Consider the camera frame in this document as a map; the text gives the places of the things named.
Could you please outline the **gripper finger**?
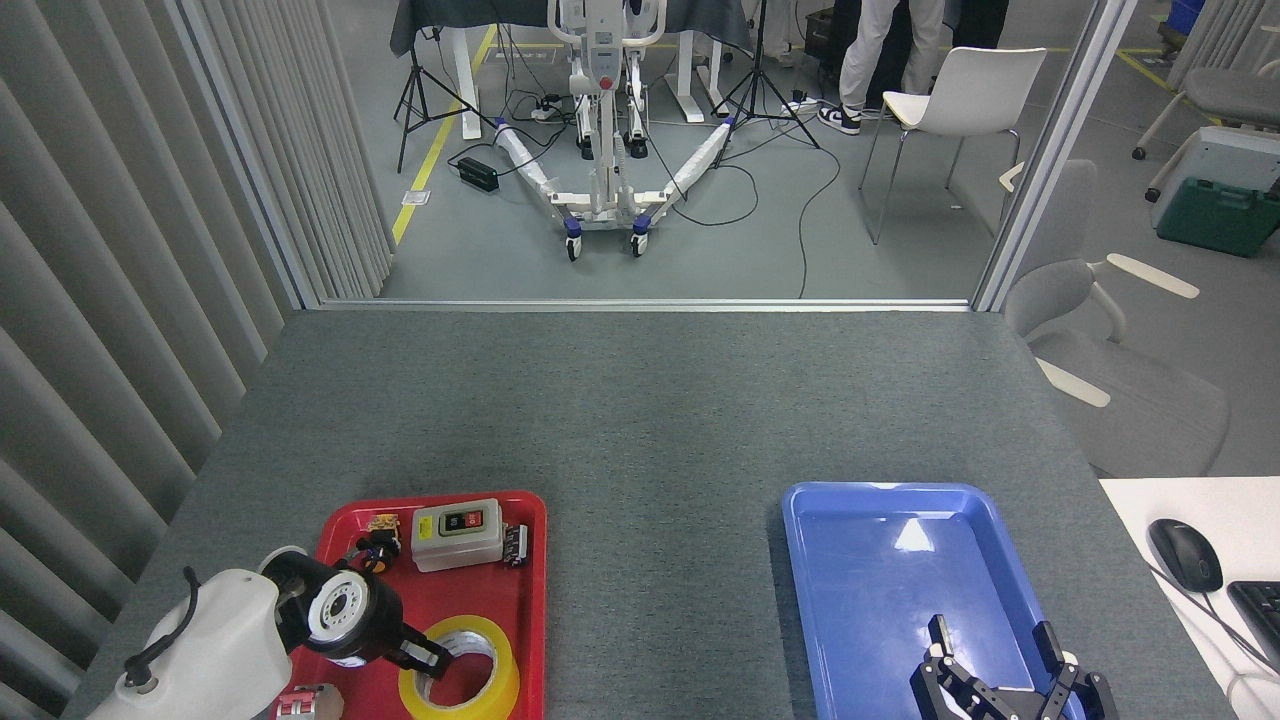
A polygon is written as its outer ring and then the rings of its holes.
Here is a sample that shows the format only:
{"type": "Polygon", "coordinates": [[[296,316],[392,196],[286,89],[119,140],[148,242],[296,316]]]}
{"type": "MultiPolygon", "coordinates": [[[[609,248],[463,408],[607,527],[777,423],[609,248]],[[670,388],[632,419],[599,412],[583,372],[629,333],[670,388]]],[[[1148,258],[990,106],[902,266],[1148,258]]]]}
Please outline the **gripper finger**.
{"type": "Polygon", "coordinates": [[[388,660],[401,669],[415,673],[447,673],[454,655],[411,625],[402,625],[398,638],[392,642],[388,651],[388,660]]]}
{"type": "Polygon", "coordinates": [[[1108,679],[1102,673],[1084,670],[1078,659],[1061,647],[1051,623],[1038,623],[1032,635],[1050,673],[1050,685],[1046,692],[1019,691],[1015,719],[1062,719],[1071,698],[1079,701],[1085,719],[1119,719],[1108,679]]]}
{"type": "Polygon", "coordinates": [[[1015,719],[1016,711],[998,692],[957,660],[945,615],[927,624],[931,643],[910,676],[922,719],[1015,719]]]}

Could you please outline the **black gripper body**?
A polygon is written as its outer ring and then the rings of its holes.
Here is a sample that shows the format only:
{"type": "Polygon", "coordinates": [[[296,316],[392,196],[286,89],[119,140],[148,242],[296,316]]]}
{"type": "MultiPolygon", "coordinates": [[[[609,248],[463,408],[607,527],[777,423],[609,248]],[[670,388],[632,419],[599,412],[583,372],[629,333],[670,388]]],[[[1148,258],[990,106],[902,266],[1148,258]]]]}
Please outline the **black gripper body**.
{"type": "Polygon", "coordinates": [[[317,592],[317,652],[361,667],[398,650],[402,605],[376,577],[339,571],[317,592]]]}

